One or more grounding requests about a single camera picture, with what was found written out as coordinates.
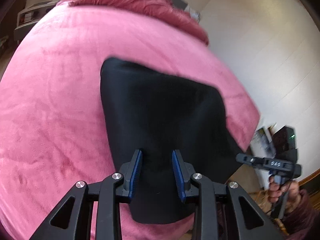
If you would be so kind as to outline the person right hand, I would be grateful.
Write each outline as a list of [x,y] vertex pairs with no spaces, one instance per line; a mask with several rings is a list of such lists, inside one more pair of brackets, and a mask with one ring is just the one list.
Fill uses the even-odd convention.
[[270,176],[268,180],[268,201],[270,203],[276,203],[284,193],[288,193],[288,203],[299,204],[301,196],[299,194],[299,184],[297,181],[287,181],[284,185],[280,186],[278,183],[274,181],[274,176]]

